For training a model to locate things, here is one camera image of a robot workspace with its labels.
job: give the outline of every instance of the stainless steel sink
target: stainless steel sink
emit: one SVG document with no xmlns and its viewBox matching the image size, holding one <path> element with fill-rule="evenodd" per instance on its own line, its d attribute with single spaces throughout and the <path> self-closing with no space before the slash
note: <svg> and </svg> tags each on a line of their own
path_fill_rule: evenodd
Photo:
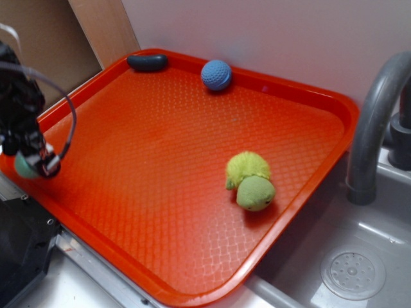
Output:
<svg viewBox="0 0 411 308">
<path fill-rule="evenodd" d="M 343 157 L 247 282 L 262 278 L 274 306 L 410 307 L 411 173 L 379 164 L 364 206 L 347 201 L 346 174 Z"/>
</svg>

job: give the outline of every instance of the blue ball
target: blue ball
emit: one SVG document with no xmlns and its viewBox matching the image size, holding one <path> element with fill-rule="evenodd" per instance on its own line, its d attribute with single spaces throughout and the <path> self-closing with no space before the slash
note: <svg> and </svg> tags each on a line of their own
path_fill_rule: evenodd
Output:
<svg viewBox="0 0 411 308">
<path fill-rule="evenodd" d="M 231 67 L 221 60 L 211 60 L 201 70 L 201 79 L 204 85 L 213 91 L 220 91 L 228 87 L 231 75 Z"/>
</svg>

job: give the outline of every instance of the faucet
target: faucet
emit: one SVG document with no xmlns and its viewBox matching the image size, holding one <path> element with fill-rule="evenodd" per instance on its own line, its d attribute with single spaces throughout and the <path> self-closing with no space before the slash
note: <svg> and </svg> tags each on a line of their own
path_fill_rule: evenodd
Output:
<svg viewBox="0 0 411 308">
<path fill-rule="evenodd" d="M 390 148 L 389 162 L 399 169 L 411 170 L 410 77 L 411 51 L 398 53 L 385 62 L 365 98 L 345 180 L 351 203 L 366 205 L 375 200 L 376 170 L 383 141 Z M 398 98 L 399 113 L 391 117 Z"/>
</svg>

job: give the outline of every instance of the stuffed turtle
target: stuffed turtle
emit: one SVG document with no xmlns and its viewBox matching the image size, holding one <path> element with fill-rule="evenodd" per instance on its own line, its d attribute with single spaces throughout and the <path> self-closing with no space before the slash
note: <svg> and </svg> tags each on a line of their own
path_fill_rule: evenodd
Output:
<svg viewBox="0 0 411 308">
<path fill-rule="evenodd" d="M 245 151 L 230 159 L 226 175 L 225 188 L 237 190 L 237 203 L 245 210 L 263 210 L 275 196 L 270 166 L 254 152 Z"/>
</svg>

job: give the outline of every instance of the drain cover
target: drain cover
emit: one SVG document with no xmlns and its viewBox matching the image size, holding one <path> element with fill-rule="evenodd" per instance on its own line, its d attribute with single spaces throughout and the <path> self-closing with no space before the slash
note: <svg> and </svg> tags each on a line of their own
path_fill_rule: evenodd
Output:
<svg viewBox="0 0 411 308">
<path fill-rule="evenodd" d="M 321 277 L 327 288 L 347 300 L 365 300 L 377 294 L 385 282 L 381 259 L 361 246 L 340 246 L 322 261 Z"/>
</svg>

